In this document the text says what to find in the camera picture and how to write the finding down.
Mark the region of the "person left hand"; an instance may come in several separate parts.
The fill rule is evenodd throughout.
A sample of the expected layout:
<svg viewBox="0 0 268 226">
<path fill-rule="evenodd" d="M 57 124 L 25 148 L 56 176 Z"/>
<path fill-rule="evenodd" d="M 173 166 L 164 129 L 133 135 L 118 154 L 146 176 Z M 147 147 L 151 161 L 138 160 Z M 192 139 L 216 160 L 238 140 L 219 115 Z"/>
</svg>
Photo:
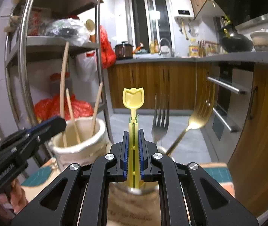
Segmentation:
<svg viewBox="0 0 268 226">
<path fill-rule="evenodd" d="M 0 219 L 5 225 L 8 225 L 13 219 L 13 213 L 5 208 L 6 204 L 12 206 L 13 212 L 18 214 L 28 204 L 24 189 L 21 187 L 18 179 L 11 183 L 10 199 L 6 194 L 0 194 Z"/>
</svg>

